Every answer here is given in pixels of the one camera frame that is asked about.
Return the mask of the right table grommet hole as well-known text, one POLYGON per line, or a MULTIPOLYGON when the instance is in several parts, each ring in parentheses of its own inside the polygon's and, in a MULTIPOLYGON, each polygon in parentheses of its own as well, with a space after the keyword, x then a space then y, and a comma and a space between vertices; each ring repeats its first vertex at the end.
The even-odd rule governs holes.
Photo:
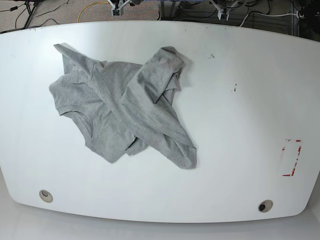
POLYGON ((264 200, 258 205, 258 211, 260 213, 267 213, 269 212, 273 207, 273 201, 272 200, 264 200))

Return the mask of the black tripod stand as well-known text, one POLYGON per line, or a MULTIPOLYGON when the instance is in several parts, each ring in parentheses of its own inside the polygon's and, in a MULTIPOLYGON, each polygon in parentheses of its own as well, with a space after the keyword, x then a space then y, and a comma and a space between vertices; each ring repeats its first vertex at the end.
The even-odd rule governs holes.
POLYGON ((1 0, 0 29, 26 29, 41 0, 1 0))

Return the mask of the red tape rectangle marking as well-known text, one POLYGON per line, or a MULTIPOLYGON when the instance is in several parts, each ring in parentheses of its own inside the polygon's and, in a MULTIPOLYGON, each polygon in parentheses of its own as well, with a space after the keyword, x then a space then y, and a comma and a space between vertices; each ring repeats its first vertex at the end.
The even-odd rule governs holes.
POLYGON ((292 177, 295 173, 303 141, 300 139, 285 139, 280 155, 280 175, 292 177))

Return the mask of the grey t-shirt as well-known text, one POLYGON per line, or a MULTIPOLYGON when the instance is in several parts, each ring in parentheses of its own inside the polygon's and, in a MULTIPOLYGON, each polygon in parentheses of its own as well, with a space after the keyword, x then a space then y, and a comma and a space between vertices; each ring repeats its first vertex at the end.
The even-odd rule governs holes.
POLYGON ((151 147, 181 169, 197 150, 172 106, 184 61, 172 46, 145 64, 98 61, 61 44, 64 74, 49 86, 59 115, 70 118, 85 146, 109 163, 151 147))

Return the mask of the table grommet hole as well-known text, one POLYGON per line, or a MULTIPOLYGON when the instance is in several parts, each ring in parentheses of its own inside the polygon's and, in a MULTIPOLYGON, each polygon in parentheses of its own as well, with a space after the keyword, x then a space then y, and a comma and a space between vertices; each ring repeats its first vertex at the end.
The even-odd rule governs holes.
POLYGON ((267 213, 269 212, 273 207, 273 201, 272 200, 264 200, 258 205, 258 211, 260 213, 267 213))
POLYGON ((53 202, 53 196, 50 192, 46 190, 40 190, 39 191, 39 197, 46 203, 52 203, 53 202))

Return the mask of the left table grommet hole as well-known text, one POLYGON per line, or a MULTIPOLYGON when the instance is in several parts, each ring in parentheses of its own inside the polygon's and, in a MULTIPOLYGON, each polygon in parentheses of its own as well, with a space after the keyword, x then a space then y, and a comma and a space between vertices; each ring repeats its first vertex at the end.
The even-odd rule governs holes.
POLYGON ((53 202, 53 196, 50 192, 46 190, 40 190, 39 191, 39 197, 46 203, 52 203, 53 202))

